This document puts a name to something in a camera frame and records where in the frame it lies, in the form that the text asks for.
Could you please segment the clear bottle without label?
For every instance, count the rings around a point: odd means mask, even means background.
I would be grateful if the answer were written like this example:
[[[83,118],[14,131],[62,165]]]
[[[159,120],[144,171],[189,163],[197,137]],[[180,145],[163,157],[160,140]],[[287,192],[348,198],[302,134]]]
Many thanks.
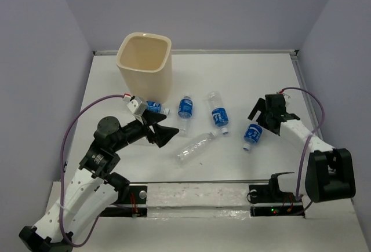
[[[219,134],[216,131],[196,136],[177,153],[177,162],[184,165],[202,155],[217,140],[218,136]]]

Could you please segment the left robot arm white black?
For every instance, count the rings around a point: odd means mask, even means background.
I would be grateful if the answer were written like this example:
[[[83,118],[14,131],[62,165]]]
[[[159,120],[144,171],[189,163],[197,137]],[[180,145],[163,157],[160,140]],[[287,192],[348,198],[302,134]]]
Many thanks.
[[[29,251],[72,251],[73,240],[90,223],[96,223],[100,213],[115,202],[128,197],[130,182],[113,169],[120,161],[117,152],[146,138],[158,147],[166,145],[178,128],[161,126],[166,115],[145,110],[136,120],[121,126],[114,116],[106,116],[97,130],[86,155],[79,163],[68,185],[61,185],[60,198],[33,226],[19,233]]]

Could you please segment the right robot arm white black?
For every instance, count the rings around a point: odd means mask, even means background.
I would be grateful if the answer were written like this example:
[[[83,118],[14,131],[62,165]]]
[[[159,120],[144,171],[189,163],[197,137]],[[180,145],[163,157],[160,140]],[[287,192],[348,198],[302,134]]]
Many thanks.
[[[310,131],[302,120],[286,109],[282,93],[259,98],[248,116],[262,128],[282,137],[302,152],[294,194],[314,203],[349,199],[356,194],[352,156],[335,148]]]

